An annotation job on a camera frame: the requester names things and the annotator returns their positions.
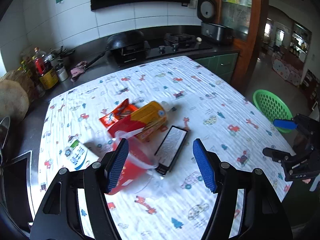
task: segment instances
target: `glass cabinet door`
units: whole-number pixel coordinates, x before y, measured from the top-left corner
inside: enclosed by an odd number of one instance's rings
[[[234,30],[234,36],[246,41],[252,0],[222,0],[220,23]]]

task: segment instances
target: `cabinet handle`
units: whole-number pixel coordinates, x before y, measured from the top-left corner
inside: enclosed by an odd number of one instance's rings
[[[311,107],[312,111],[316,108],[316,105],[318,104],[318,102],[316,101],[313,106]]]

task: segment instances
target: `printed tablecloth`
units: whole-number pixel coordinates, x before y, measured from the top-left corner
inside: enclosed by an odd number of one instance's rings
[[[111,150],[111,138],[99,118],[126,98],[138,107],[152,100],[166,101],[172,106],[167,127],[175,125],[190,133],[173,171],[162,180],[162,196],[144,199],[121,191],[106,196],[122,239],[201,238],[216,195],[205,187],[193,158],[192,142],[196,138],[237,169],[251,172],[262,168],[283,200],[291,182],[284,181],[281,165],[264,157],[262,149],[271,147],[294,154],[289,144],[240,93],[183,56],[121,70],[52,99],[40,143],[39,194],[33,197],[36,210],[58,170],[66,166],[63,150],[72,137],[96,154],[87,156],[81,169]],[[167,132],[157,131],[149,149],[155,152]],[[239,190],[231,236],[239,228],[242,199]],[[94,237],[83,190],[79,190],[79,207],[84,231]]]

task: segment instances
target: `electrical outlet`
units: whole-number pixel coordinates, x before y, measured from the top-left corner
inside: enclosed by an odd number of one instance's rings
[[[195,9],[197,6],[197,1],[196,0],[190,0],[190,3],[188,4],[188,7],[190,9]]]

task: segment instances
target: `yellow container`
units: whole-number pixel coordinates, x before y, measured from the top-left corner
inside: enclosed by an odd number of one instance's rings
[[[59,81],[54,68],[39,78],[45,90],[52,88]]]
[[[136,137],[141,141],[145,141],[166,120],[167,116],[162,106],[156,101],[151,101],[113,124],[108,132],[112,137],[115,137],[116,131],[131,132],[140,130],[141,132]]]

